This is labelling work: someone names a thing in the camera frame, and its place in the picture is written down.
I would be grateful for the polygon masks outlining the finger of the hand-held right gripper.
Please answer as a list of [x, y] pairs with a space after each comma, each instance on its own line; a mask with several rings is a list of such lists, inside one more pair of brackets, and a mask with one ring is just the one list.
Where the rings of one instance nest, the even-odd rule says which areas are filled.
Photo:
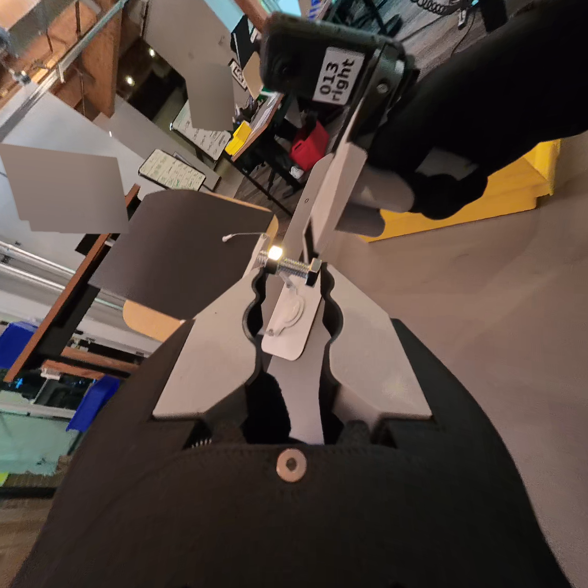
[[302, 252], [303, 233], [314, 201], [333, 159], [333, 153], [327, 154], [313, 166], [305, 186], [300, 193], [296, 210], [282, 239], [281, 246], [284, 252]]
[[335, 151], [313, 205], [313, 250], [326, 248], [353, 188], [364, 168], [367, 152], [351, 142], [342, 142]]

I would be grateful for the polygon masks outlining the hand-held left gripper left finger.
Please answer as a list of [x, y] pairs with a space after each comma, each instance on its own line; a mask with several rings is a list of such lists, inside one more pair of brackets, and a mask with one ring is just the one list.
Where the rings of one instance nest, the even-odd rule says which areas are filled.
[[251, 270], [202, 312], [152, 411], [156, 420], [246, 419], [246, 387], [261, 369], [255, 334], [263, 325], [264, 273]]

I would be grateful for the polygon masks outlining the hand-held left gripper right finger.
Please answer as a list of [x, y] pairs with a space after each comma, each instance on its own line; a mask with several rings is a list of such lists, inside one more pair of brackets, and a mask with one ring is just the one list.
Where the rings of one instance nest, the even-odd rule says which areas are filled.
[[347, 277], [322, 269], [325, 349], [323, 398], [342, 423], [375, 428], [387, 418], [429, 420], [432, 411], [386, 311]]

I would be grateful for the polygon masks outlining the steel hex bolt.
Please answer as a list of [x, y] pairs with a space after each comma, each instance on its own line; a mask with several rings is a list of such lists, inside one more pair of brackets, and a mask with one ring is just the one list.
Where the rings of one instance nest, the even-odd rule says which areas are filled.
[[279, 259], [273, 259], [270, 257], [269, 251], [261, 251], [256, 257], [256, 262], [269, 275], [283, 274], [299, 277], [303, 279], [306, 286], [311, 288], [317, 283], [322, 266], [322, 261], [317, 258], [314, 258], [309, 264], [283, 256]]

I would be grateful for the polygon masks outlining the yellow storage bin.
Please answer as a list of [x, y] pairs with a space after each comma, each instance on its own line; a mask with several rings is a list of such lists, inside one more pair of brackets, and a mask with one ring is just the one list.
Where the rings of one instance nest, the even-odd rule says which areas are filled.
[[431, 220], [421, 214], [381, 212], [384, 229], [376, 237], [361, 235], [367, 243], [459, 224], [533, 210], [539, 198], [553, 195], [556, 164], [562, 140], [537, 144], [524, 156], [489, 177], [482, 197], [448, 219]]

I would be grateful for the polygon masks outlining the person's right forearm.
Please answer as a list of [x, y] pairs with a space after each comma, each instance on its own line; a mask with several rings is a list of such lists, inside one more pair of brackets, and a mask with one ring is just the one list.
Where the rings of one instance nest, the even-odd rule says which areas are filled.
[[587, 1], [534, 2], [437, 68], [455, 58], [507, 63], [528, 96], [516, 109], [538, 124], [541, 142], [587, 130]]

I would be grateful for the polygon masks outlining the person's right hand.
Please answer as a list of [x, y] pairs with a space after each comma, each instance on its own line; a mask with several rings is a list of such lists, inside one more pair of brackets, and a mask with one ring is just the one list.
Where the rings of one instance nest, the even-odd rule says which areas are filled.
[[368, 164], [409, 188], [409, 212], [433, 220], [478, 200], [491, 174], [541, 142], [527, 95], [504, 61], [452, 59], [407, 91], [369, 148]]

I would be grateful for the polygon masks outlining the red tote basket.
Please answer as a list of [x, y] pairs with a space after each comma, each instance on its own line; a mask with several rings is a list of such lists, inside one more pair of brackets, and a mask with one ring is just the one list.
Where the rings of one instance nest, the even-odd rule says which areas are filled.
[[325, 156], [328, 143], [328, 132], [320, 121], [315, 121], [298, 129], [289, 156], [303, 172], [309, 172]]

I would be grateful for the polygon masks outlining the small yellow bin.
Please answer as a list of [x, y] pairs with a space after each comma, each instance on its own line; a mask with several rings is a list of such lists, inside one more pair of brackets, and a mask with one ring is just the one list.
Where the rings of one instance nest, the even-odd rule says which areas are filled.
[[247, 121], [240, 123], [239, 127], [235, 129], [231, 140], [225, 147], [225, 152], [229, 156], [234, 156], [246, 143], [248, 137], [252, 132], [251, 127]]

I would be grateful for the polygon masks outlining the blue storage bin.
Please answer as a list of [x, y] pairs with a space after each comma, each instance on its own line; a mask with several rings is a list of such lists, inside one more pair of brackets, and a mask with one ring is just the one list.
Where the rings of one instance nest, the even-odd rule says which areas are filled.
[[118, 391], [120, 385], [119, 378], [108, 375], [94, 382], [82, 398], [66, 427], [66, 431], [75, 430], [81, 433], [88, 431], [99, 412]]
[[1, 334], [1, 370], [12, 367], [37, 328], [25, 321], [12, 322], [6, 326]]

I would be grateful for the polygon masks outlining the whiteboard with handwriting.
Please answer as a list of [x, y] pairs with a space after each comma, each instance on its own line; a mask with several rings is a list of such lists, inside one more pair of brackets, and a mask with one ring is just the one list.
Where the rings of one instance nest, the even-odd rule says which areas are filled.
[[165, 189], [195, 190], [203, 186], [206, 176], [182, 160], [154, 149], [138, 169], [138, 175]]
[[193, 144], [209, 159], [217, 162], [223, 155], [232, 134], [227, 130], [205, 130], [194, 128], [190, 117], [189, 101], [186, 100], [183, 107], [170, 123], [170, 131], [183, 137]]

